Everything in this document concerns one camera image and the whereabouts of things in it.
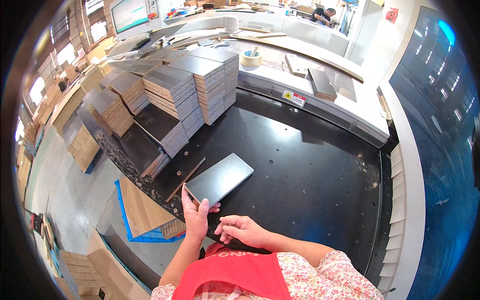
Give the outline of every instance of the tape roll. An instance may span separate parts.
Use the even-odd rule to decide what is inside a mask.
[[[240,64],[245,66],[245,67],[258,67],[262,64],[264,61],[263,56],[257,52],[257,56],[248,56],[245,55],[245,53],[240,54]]]

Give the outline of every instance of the monitor screen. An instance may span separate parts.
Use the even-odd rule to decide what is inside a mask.
[[[112,17],[117,34],[147,23],[145,0],[123,0],[112,8]]]

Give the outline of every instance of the cardboard box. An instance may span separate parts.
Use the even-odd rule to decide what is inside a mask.
[[[183,6],[193,6],[193,5],[197,5],[197,1],[188,1],[183,3]]]
[[[300,5],[299,6],[299,11],[301,12],[307,12],[307,13],[313,13],[313,8],[305,6],[305,5]]]

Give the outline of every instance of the left hand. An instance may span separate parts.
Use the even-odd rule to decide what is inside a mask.
[[[201,204],[197,204],[196,201],[192,202],[192,199],[185,188],[185,183],[181,190],[181,202],[183,205],[185,224],[187,225],[185,238],[202,241],[207,235],[207,214],[218,213],[220,211],[220,203],[216,203],[208,209],[207,199],[203,199]]]

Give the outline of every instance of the red sign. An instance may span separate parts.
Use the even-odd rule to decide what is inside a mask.
[[[398,15],[398,8],[390,7],[390,10],[387,11],[385,20],[389,21],[392,24],[395,24],[396,16]]]

